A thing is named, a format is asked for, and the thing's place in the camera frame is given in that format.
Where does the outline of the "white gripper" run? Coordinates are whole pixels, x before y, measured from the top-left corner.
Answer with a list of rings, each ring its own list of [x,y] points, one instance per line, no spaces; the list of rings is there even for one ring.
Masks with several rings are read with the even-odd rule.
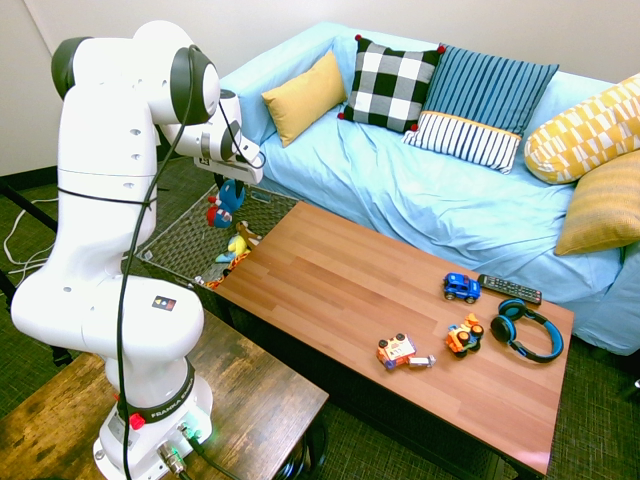
[[[225,178],[235,179],[237,199],[246,195],[245,183],[259,184],[263,179],[264,156],[258,152],[255,156],[232,154],[228,158],[213,155],[211,158],[194,157],[194,165],[215,173],[214,180],[218,189],[224,185]]]

